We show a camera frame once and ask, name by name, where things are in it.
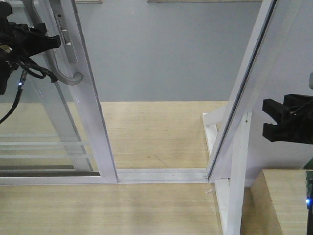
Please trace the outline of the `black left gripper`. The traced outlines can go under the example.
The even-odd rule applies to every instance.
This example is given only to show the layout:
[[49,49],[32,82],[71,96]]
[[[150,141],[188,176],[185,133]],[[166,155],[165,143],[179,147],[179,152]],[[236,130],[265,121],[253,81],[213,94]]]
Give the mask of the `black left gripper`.
[[[7,81],[12,71],[22,67],[27,73],[32,73],[29,67],[30,59],[22,48],[26,40],[26,33],[7,17],[13,13],[12,6],[5,1],[0,2],[0,94],[4,95],[7,89]],[[47,37],[45,23],[39,23],[29,27],[28,32],[39,38],[31,39],[29,56],[40,54],[50,49],[59,48],[61,39],[59,35]]]

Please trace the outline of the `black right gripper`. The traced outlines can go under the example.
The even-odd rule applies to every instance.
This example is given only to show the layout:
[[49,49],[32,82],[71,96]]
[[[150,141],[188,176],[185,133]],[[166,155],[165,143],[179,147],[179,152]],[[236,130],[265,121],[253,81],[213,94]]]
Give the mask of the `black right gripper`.
[[281,122],[288,110],[287,124],[263,124],[262,136],[270,142],[313,143],[313,97],[301,94],[284,96],[283,104],[264,99],[262,111],[275,122]]

